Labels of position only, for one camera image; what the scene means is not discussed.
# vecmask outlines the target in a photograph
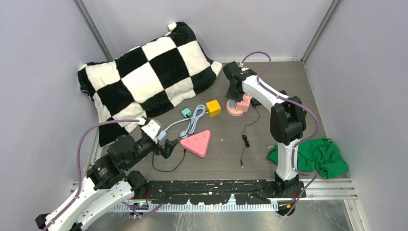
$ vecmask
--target pink cube socket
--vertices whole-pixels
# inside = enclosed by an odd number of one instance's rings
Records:
[[[242,97],[242,101],[237,103],[237,106],[235,107],[235,109],[237,109],[237,111],[248,112],[251,98],[252,98],[251,95],[244,94]]]

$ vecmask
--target pink circular power strip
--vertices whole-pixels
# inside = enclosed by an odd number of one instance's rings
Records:
[[[230,100],[227,101],[227,112],[228,114],[230,114],[231,116],[242,116],[243,112],[242,111],[237,111],[235,108],[231,108],[230,107]]]

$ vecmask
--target gray wood tabletop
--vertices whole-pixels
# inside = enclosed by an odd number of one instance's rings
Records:
[[[260,73],[268,66],[267,63],[246,63],[245,67]],[[289,96],[298,96],[303,105],[311,109],[319,118],[320,115],[314,100],[305,69],[301,62],[274,62],[272,67],[262,76],[262,79],[276,90],[285,90]],[[200,158],[187,151],[181,165],[171,173],[159,172],[152,167],[152,155],[140,161],[132,170],[140,171],[149,180],[229,180],[229,179],[273,179],[277,165],[266,158],[269,150],[276,144],[269,131],[269,111],[258,106],[260,119],[247,127],[245,135],[250,147],[245,148],[243,154],[243,168],[240,156],[244,147],[241,133],[245,125],[252,123],[258,117],[256,110],[250,107],[247,113],[240,117],[232,117],[226,111],[227,92],[229,82],[224,73],[218,75],[215,83],[203,93],[194,98],[184,100],[175,109],[156,117],[166,128],[171,123],[183,119],[180,111],[186,107],[193,112],[199,104],[218,100],[221,114],[209,117],[208,114],[199,119],[195,133],[205,130],[211,131],[211,139],[205,158]],[[169,129],[167,138],[173,140],[180,136],[180,132],[187,128],[188,122],[182,122]],[[304,138],[315,132],[316,124],[313,118],[306,115],[307,129]],[[317,137],[325,137],[323,126]],[[131,135],[137,140],[140,130],[136,128]],[[182,159],[183,148],[180,144],[174,149],[170,158],[155,156],[154,165],[161,170],[172,170]]]

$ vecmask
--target reflective metal surface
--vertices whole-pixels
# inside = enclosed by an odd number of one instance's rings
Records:
[[[110,227],[126,213],[107,213],[89,230]],[[276,212],[155,213],[128,219],[105,231],[349,231],[353,230],[343,200],[300,201],[285,219]]]

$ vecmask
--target light blue cable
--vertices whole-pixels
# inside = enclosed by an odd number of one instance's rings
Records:
[[[180,137],[181,137],[181,138],[186,138],[188,134],[193,134],[193,133],[194,133],[195,127],[197,126],[198,119],[200,119],[202,116],[204,116],[204,114],[205,114],[205,106],[204,106],[203,104],[200,104],[200,105],[198,105],[198,106],[195,108],[194,113],[192,114],[192,117],[191,117],[191,118],[182,119],[182,120],[179,120],[179,121],[177,121],[177,122],[174,122],[174,123],[170,124],[170,125],[165,129],[165,132],[167,132],[167,130],[168,130],[171,126],[173,126],[173,125],[175,125],[175,124],[178,124],[178,123],[180,123],[180,122],[187,121],[187,120],[190,120],[190,119],[191,119],[189,125],[187,126],[187,129],[186,129],[185,131],[182,131],[182,132],[180,133]]]

